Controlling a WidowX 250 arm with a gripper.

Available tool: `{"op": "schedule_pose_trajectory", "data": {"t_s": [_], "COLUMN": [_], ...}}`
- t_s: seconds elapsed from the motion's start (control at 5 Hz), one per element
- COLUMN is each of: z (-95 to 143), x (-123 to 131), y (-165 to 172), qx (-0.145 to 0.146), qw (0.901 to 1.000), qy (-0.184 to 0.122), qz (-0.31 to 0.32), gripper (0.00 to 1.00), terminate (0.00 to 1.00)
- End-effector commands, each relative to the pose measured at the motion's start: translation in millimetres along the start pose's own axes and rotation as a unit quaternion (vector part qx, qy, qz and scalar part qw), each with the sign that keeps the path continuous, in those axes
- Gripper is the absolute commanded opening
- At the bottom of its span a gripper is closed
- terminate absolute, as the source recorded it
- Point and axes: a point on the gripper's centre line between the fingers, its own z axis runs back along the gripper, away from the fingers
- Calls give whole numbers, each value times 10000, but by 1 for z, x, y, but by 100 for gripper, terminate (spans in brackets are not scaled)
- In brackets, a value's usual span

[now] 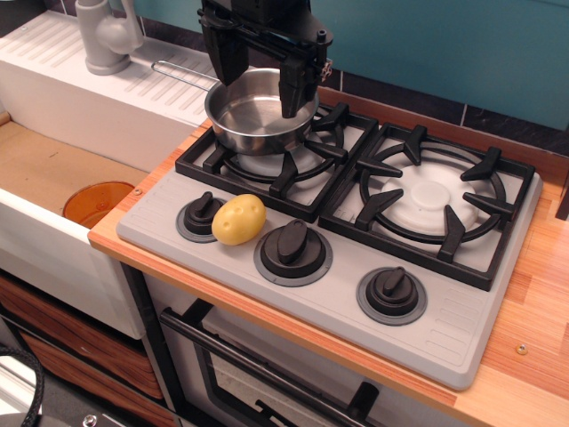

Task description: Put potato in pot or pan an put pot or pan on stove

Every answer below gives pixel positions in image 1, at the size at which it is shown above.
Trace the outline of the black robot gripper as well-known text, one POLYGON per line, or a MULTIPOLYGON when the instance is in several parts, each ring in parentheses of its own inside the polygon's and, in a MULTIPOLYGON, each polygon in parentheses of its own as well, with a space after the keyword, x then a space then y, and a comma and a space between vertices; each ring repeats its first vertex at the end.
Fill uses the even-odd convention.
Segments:
POLYGON ((220 82, 249 68, 249 49, 280 63, 282 117, 293 118, 332 73, 333 33, 309 1, 203 1, 197 11, 206 51, 220 82))

